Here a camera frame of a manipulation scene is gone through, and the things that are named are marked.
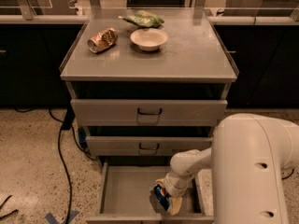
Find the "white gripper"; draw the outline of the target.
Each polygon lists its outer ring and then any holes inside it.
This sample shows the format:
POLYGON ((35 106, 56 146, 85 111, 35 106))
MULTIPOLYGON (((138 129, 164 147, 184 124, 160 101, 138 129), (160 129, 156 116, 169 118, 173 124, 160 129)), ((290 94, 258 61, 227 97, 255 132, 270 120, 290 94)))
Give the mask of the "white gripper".
POLYGON ((171 216, 176 215, 180 211, 182 205, 181 196, 184 195, 191 180, 192 177, 190 175, 181 176, 173 171, 167 173, 164 178, 155 180, 157 185, 165 188, 166 192, 172 196, 169 198, 170 207, 168 208, 168 213, 171 216))

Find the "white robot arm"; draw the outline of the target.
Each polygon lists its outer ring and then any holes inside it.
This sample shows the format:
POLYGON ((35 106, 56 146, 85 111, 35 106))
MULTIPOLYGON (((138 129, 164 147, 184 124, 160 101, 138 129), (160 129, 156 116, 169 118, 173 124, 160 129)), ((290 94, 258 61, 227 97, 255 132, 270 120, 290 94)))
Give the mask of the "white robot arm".
POLYGON ((215 128, 210 148, 175 154, 154 194, 175 215, 200 170, 212 172, 213 224, 289 224, 281 171, 299 164, 299 125, 241 113, 215 128))

